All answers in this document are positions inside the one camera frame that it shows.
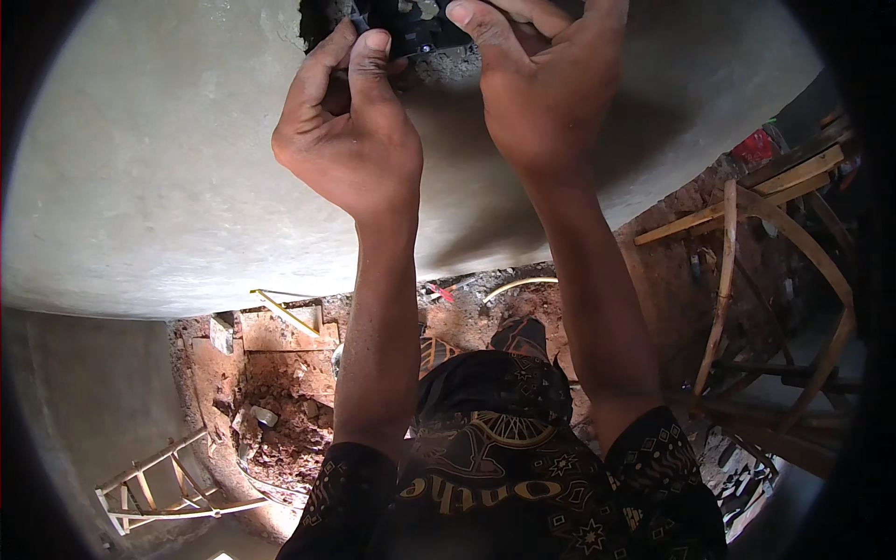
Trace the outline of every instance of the curved concrete wall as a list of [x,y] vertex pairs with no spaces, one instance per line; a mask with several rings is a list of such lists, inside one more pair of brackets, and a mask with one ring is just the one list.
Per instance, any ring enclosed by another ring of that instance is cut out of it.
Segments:
[[[352,289],[351,221],[280,168],[270,133],[302,61],[297,0],[100,0],[49,73],[7,199],[8,306],[167,318],[249,289]],[[601,133],[617,227],[793,99],[820,70],[772,0],[634,2]],[[474,89],[406,98],[423,136],[418,276],[549,257]]]

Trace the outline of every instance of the dirt ground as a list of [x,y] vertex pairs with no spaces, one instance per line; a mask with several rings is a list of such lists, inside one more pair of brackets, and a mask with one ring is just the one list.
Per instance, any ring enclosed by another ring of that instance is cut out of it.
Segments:
[[[740,480],[744,473],[752,471],[754,460],[741,452],[723,470],[719,456],[728,447],[728,439],[718,431],[711,432],[707,421],[689,418],[680,403],[694,382],[711,327],[721,265],[721,230],[701,237],[678,234],[637,247],[632,239],[720,201],[724,181],[746,171],[723,156],[694,181],[616,232],[658,352],[667,401],[700,457],[704,481],[718,495],[730,494],[732,487],[741,490]],[[796,251],[782,238],[771,237],[758,222],[738,224],[737,239],[738,258],[760,285],[764,298],[771,302],[784,324],[798,323],[800,309],[793,293],[794,290],[798,293],[801,283],[806,281],[806,272]],[[693,255],[696,255],[695,266]],[[444,298],[432,300],[426,283],[421,283],[418,308],[420,321],[426,325],[425,335],[463,351],[483,349],[504,318],[531,314],[546,327],[549,356],[556,357],[559,366],[574,381],[576,375],[563,327],[557,284],[520,286],[488,304],[482,303],[493,289],[512,280],[537,276],[554,277],[553,264],[535,263],[479,272],[471,283],[453,293],[453,302]],[[444,288],[457,280],[462,279],[433,282]],[[770,358],[778,351],[771,321],[737,273],[734,293],[726,323],[724,355],[732,358],[739,353],[757,359]],[[349,324],[350,294],[291,305],[321,306],[323,322],[337,323],[340,340],[344,340]],[[232,356],[221,354],[211,345],[208,316],[169,324],[175,378],[187,423],[190,427],[209,426],[216,440],[207,456],[198,460],[229,498],[248,499],[261,492],[274,501],[273,505],[238,516],[256,534],[282,542],[298,522],[306,492],[332,441],[332,350],[244,350],[240,313],[233,315]],[[292,327],[284,323],[282,328]],[[318,381],[308,382],[312,378]],[[330,383],[331,389],[320,389],[320,383]],[[587,440],[588,420],[584,413],[588,399],[581,389],[574,389],[573,401],[573,429]],[[252,418],[249,408],[253,405],[273,412],[279,420],[273,427],[261,426]],[[590,446],[598,451],[594,443]]]

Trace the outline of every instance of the forearm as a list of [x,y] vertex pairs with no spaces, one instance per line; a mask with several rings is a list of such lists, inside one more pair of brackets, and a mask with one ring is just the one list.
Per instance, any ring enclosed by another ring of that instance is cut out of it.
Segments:
[[417,220],[357,230],[358,276],[336,385],[333,442],[367,444],[397,462],[420,367]]
[[[660,404],[647,324],[590,173],[530,177],[523,184],[547,233],[582,389],[596,405],[635,410]],[[624,429],[626,420],[620,422]],[[615,431],[609,427],[606,439],[615,439]]]

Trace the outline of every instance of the black patterned shirt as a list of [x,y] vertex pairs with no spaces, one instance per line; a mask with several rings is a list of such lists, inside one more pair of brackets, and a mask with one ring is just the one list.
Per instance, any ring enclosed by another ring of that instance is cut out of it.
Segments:
[[375,449],[333,445],[279,560],[726,554],[715,496],[667,407],[602,461],[569,427],[565,377],[550,365],[484,351],[437,372],[401,474]]

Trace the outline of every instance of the concrete wall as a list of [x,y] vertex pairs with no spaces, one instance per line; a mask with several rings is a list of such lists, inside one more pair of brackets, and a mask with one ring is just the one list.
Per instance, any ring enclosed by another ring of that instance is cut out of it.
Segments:
[[[8,308],[3,319],[4,354],[10,365],[4,371],[4,390],[12,378],[40,460],[96,556],[167,557],[219,521],[155,521],[122,538],[93,493],[97,484],[128,469],[131,461],[165,447],[169,437],[186,435],[164,323]],[[193,457],[183,457],[187,468],[201,476]],[[178,499],[170,463],[159,463],[146,475],[159,507]],[[132,490],[140,492],[139,487]],[[236,531],[230,540],[242,536]],[[103,542],[111,544],[111,555],[103,552]]]
[[[352,288],[350,220],[270,150],[298,65],[297,0],[99,0],[26,126],[4,221],[8,306],[160,318],[249,289]],[[618,227],[792,100],[821,65],[773,0],[633,0],[595,161]],[[549,257],[475,87],[406,97],[426,150],[420,278]]]

